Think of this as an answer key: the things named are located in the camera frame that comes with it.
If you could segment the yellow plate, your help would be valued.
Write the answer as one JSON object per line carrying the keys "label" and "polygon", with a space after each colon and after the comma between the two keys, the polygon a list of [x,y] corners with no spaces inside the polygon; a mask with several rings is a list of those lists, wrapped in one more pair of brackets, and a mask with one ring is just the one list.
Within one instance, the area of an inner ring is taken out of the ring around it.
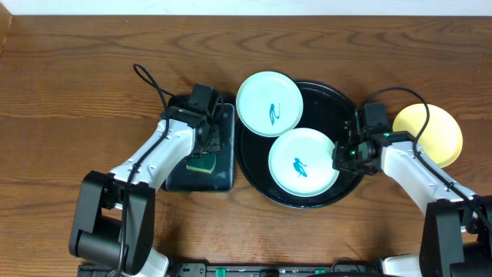
{"label": "yellow plate", "polygon": [[[452,164],[460,155],[463,136],[456,120],[445,110],[436,105],[427,105],[430,119],[418,139],[429,156],[441,168]],[[423,127],[427,112],[423,104],[410,105],[401,110],[394,122],[393,131],[408,131],[414,137]]]}

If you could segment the pale green plate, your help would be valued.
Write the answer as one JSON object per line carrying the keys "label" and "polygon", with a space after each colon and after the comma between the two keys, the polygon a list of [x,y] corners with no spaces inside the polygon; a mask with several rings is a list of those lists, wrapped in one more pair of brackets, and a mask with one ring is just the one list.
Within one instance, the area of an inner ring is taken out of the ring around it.
{"label": "pale green plate", "polygon": [[268,154],[268,168],[275,183],[298,197],[326,192],[340,172],[333,168],[334,143],[312,128],[295,128],[277,138]]}
{"label": "pale green plate", "polygon": [[278,137],[301,120],[304,102],[294,81],[278,72],[258,72],[241,84],[236,108],[242,124],[256,135]]}

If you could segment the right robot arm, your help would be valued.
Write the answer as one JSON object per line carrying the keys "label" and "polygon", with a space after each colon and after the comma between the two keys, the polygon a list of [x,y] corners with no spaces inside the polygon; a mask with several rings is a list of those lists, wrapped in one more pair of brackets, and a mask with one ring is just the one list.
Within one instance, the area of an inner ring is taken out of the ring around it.
{"label": "right robot arm", "polygon": [[333,167],[356,175],[383,172],[424,214],[420,251],[382,259],[382,276],[491,274],[491,197],[455,181],[410,133],[381,132],[336,142]]}

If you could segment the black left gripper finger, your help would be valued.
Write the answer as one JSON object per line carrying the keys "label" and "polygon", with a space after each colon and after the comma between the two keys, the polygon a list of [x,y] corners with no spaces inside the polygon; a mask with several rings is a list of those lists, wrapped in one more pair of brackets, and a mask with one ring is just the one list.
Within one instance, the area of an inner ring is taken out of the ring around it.
{"label": "black left gripper finger", "polygon": [[221,152],[221,128],[213,124],[210,128],[209,152]]}
{"label": "black left gripper finger", "polygon": [[201,122],[196,129],[195,151],[203,152],[208,147],[210,141],[210,125],[207,121]]}

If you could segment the green yellow sponge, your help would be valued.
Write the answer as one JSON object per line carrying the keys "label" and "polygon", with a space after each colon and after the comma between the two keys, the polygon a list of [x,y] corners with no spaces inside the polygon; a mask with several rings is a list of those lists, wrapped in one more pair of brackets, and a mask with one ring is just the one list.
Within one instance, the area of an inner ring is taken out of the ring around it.
{"label": "green yellow sponge", "polygon": [[211,174],[216,166],[216,154],[201,155],[191,158],[186,164],[186,169],[193,172]]}

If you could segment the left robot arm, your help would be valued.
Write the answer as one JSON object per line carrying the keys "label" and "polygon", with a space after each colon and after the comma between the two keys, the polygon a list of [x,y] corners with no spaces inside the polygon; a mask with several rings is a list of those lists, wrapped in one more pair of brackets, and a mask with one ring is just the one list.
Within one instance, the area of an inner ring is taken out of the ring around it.
{"label": "left robot arm", "polygon": [[70,254],[116,275],[139,274],[152,251],[156,193],[179,162],[209,143],[223,111],[172,106],[131,158],[109,173],[89,172],[81,182]]}

